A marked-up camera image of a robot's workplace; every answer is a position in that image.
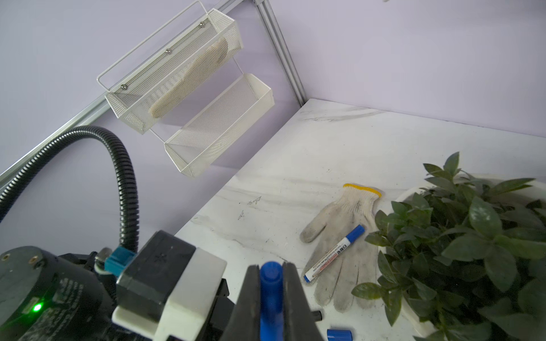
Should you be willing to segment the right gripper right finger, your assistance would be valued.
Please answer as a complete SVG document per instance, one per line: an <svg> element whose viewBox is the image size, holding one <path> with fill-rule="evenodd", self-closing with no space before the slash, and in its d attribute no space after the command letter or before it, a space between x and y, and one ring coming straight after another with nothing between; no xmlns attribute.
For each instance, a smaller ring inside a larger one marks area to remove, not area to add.
<svg viewBox="0 0 546 341"><path fill-rule="evenodd" d="M283 340L323 340L299 278L297 267L284 262L283 270Z"/></svg>

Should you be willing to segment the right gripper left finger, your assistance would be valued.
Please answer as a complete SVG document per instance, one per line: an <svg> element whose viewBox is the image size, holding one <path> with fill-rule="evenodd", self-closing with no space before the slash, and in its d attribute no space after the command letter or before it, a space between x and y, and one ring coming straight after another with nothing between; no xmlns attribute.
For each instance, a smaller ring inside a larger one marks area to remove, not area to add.
<svg viewBox="0 0 546 341"><path fill-rule="evenodd" d="M221 341L260 340L261 281L260 267L247 268L237 303Z"/></svg>

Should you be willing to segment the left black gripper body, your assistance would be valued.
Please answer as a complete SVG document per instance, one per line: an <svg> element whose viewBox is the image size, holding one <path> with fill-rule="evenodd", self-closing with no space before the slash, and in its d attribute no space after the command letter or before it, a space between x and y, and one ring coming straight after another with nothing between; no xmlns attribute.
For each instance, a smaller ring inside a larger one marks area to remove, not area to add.
<svg viewBox="0 0 546 341"><path fill-rule="evenodd" d="M120 246L125 261L135 248ZM56 256L37 247L1 255L1 339L151 340L112 322L117 307L117 276L106 270L115 252L87 257ZM206 332L210 311L200 340Z"/></svg>

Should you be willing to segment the blue pen cap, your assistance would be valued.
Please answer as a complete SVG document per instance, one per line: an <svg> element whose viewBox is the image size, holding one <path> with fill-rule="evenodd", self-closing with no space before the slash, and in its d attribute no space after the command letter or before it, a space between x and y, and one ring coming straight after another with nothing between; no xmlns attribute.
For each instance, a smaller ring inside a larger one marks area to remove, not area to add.
<svg viewBox="0 0 546 341"><path fill-rule="evenodd" d="M260 268L260 339L283 340L283 267L269 261Z"/></svg>
<svg viewBox="0 0 546 341"><path fill-rule="evenodd" d="M328 329L326 336L328 341L353 341L353 334L347 329Z"/></svg>

